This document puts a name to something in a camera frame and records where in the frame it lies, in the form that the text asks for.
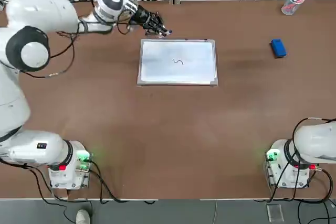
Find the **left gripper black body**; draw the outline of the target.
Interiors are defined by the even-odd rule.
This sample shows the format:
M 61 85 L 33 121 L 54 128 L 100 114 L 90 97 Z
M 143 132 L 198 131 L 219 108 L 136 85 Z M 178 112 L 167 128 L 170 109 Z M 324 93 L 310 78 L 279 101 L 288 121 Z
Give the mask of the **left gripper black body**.
M 138 8 L 138 10 L 132 16 L 132 24 L 140 25 L 144 29 L 152 28 L 154 20 L 155 20 L 155 13 L 150 12 L 144 8 Z

